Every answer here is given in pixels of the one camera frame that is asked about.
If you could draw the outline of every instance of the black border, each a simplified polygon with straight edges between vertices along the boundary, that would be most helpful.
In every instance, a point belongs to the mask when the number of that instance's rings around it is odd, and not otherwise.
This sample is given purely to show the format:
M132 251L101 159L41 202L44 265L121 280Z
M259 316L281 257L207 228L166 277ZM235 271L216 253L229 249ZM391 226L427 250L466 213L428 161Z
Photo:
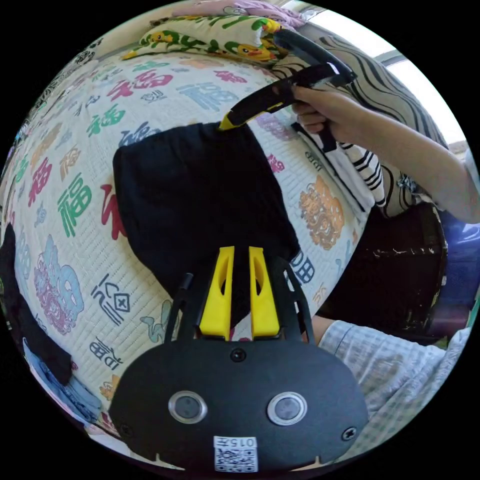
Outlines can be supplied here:
M478 26L477 16L467 5L322 3L377 32L425 73L458 118L478 164ZM2 70L3 158L36 98L69 60L113 27L159 6L160 2L153 1L125 6L110 2L10 4L2 29L2 61L6 65ZM479 329L477 324L452 374L417 418L390 441L323 478L447 477L462 475L473 466L478 454L474 450L479 418L474 353ZM158 478L85 438L58 413L20 360L3 319L0 392L5 471L48 473L53 478ZM313 478L312 471L307 472L292 478Z

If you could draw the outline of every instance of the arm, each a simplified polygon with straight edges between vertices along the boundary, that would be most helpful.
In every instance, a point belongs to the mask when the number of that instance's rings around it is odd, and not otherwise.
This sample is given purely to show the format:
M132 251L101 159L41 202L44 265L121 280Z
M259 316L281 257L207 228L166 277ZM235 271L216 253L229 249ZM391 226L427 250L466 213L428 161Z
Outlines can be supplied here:
M443 208L466 223L480 222L480 195L463 162L411 128L340 93L295 87L299 121L318 133L329 120L338 142L359 145L412 177Z
M311 326L313 328L313 336L315 337L315 343L318 345L320 340L322 340L325 332L328 330L329 326L334 322L329 318L324 318L322 316L314 315L311 319ZM307 342L307 333L304 332L302 335L303 341Z
M369 112L361 147L397 167L421 185L441 207L465 223L480 222L480 199L464 164L415 130Z
M368 424L335 462L377 447L408 424L443 385L470 333L458 331L442 350L344 321L314 316L312 322L318 347L350 369L368 410Z

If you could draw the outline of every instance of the screw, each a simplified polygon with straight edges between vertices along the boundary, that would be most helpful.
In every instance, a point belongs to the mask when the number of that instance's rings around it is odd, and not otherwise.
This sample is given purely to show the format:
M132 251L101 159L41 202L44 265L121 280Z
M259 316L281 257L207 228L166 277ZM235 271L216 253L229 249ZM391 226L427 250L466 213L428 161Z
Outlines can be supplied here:
M341 434L341 439L344 442L348 442L349 440L352 440L356 435L357 435L357 429L354 426L351 426Z
M122 423L120 425L120 433L124 437L133 437L134 436L133 430L128 425L125 425L125 423Z
M247 358L247 354L242 348L235 348L235 350L232 350L230 358L233 362L239 363L243 362Z

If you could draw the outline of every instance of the wooden furniture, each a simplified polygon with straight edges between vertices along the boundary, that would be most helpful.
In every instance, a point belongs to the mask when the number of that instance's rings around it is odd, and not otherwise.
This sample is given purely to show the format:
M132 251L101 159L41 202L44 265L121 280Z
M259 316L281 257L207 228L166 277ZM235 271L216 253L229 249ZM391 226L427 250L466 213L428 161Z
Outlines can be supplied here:
M338 284L318 314L427 345L430 311L447 262L435 207L422 204L395 218L377 209Z

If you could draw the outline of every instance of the fisheye view circle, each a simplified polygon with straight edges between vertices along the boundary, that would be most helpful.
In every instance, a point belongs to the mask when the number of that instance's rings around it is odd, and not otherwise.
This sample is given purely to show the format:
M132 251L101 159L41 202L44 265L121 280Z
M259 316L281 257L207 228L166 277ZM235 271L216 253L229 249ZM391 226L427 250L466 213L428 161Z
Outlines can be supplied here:
M479 169L420 66L353 19L159 6L92 38L16 131L9 341L72 429L139 469L341 469L462 355Z

